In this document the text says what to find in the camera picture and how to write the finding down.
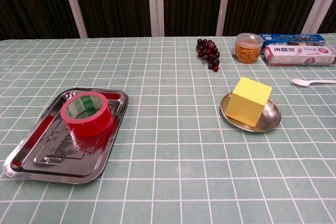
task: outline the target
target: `tape label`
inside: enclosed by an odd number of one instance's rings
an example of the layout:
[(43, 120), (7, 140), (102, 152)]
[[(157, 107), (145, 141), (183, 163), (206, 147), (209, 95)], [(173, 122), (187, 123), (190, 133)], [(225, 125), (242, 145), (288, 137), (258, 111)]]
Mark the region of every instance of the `tape label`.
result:
[(67, 107), (67, 114), (73, 119), (85, 119), (96, 114), (102, 107), (102, 100), (94, 95), (75, 99)]

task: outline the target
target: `stainless steel tray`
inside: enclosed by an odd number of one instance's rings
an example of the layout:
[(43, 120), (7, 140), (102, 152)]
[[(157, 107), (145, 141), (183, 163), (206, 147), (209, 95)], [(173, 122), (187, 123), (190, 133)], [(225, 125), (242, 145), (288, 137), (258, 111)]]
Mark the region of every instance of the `stainless steel tray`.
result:
[[(62, 105), (74, 95), (94, 91), (103, 94), (113, 116), (111, 129), (90, 141), (74, 140), (60, 117)], [(74, 88), (54, 99), (32, 130), (4, 163), (9, 177), (50, 182), (83, 184), (104, 169), (128, 105), (128, 96), (119, 90)]]

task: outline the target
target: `round metal plate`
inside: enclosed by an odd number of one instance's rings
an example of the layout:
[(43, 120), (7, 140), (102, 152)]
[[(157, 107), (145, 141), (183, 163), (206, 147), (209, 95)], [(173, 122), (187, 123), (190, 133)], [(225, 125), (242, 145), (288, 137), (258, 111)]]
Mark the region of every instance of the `round metal plate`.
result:
[(272, 102), (270, 99), (268, 99), (265, 108), (263, 110), (263, 113), (261, 114), (258, 123), (255, 127), (251, 127), (249, 125), (246, 125), (244, 123), (241, 123), (237, 120), (234, 120), (232, 118), (229, 118), (225, 115), (227, 106), (229, 104), (229, 101), (231, 99), (231, 93), (227, 94), (223, 97), (220, 107), (223, 116), (225, 119), (233, 124), (234, 126), (237, 126), (238, 128), (241, 128), (245, 131), (251, 131), (251, 132), (267, 132), (273, 130), (281, 121), (281, 113), (279, 108), (275, 105), (274, 102)]

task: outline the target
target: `yellow cube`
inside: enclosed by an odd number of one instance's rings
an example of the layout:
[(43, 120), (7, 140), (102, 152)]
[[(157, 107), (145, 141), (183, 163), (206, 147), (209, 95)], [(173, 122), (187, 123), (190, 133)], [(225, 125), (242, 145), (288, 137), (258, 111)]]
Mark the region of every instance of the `yellow cube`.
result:
[(242, 77), (232, 93), (225, 115), (255, 127), (271, 91), (270, 86)]

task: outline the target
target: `spoon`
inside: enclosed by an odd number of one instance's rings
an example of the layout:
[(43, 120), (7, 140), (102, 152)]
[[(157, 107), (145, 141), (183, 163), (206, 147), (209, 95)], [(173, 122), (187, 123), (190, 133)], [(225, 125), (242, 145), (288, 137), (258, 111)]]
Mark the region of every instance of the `spoon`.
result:
[(334, 80), (312, 80), (312, 81), (305, 81), (302, 79), (292, 79), (292, 82), (298, 86), (308, 87), (312, 83), (336, 83)]

